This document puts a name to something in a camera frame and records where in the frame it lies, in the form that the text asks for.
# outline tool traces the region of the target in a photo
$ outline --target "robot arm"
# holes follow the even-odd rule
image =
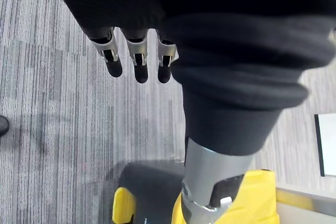
[[[230,206],[281,110],[306,98],[301,73],[333,58],[330,27],[326,19],[305,17],[166,20],[161,31],[179,50],[172,74],[183,87],[189,137],[182,183],[187,223],[213,223]]]

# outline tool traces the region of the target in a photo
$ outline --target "silver metal joint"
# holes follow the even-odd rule
[[[169,56],[169,64],[168,67],[170,67],[170,64],[174,61],[175,59],[175,54],[176,54],[176,44],[165,44],[162,43],[160,40],[160,37],[157,34],[157,43],[158,43],[158,53],[157,56],[159,58],[159,65],[160,67],[163,67],[163,57],[164,56]]]
[[[119,58],[117,42],[116,42],[116,38],[115,38],[114,33],[113,33],[113,28],[110,29],[110,33],[111,33],[111,39],[110,39],[109,42],[107,42],[105,44],[99,44],[99,43],[96,43],[94,41],[92,42],[94,44],[95,48],[97,49],[98,53],[102,56],[102,58],[104,59],[105,62],[109,62],[109,60],[106,58],[104,51],[108,51],[108,50],[111,51],[113,61],[117,61],[118,58]]]
[[[135,66],[138,65],[137,63],[137,55],[141,54],[142,58],[142,65],[145,66],[147,64],[147,33],[145,34],[145,38],[141,42],[131,42],[126,39],[127,47],[130,52],[130,57],[132,58],[133,64]]]
[[[215,185],[245,174],[252,157],[220,154],[189,139],[182,181],[182,204],[185,207],[182,212],[187,224],[214,223],[225,213],[234,198],[217,194],[221,198],[218,205],[213,206],[211,198]]]

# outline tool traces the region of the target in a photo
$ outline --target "yellow robot part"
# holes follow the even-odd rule
[[[245,174],[232,206],[216,224],[279,224],[276,212],[274,172],[254,170]],[[181,210],[181,194],[177,198],[172,224],[185,224]]]
[[[115,224],[129,223],[134,213],[135,197],[126,188],[119,187],[114,194],[112,221]]]

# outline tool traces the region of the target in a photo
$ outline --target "black shoe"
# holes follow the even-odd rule
[[[162,67],[159,66],[159,69],[157,71],[158,80],[165,84],[170,80],[171,72],[170,67],[163,65]]]
[[[147,64],[134,66],[134,74],[138,83],[145,83],[148,80]]]
[[[5,135],[9,130],[9,121],[3,115],[0,115],[0,136]]]

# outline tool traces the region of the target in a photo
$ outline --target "gray carpet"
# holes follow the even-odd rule
[[[0,0],[0,223],[110,223],[125,163],[184,156],[181,87],[156,78],[156,37],[138,84],[120,30],[122,77],[105,64],[62,0]],[[252,168],[280,182],[336,190],[319,176],[313,115],[336,112],[336,65],[304,74],[312,95],[287,110]]]

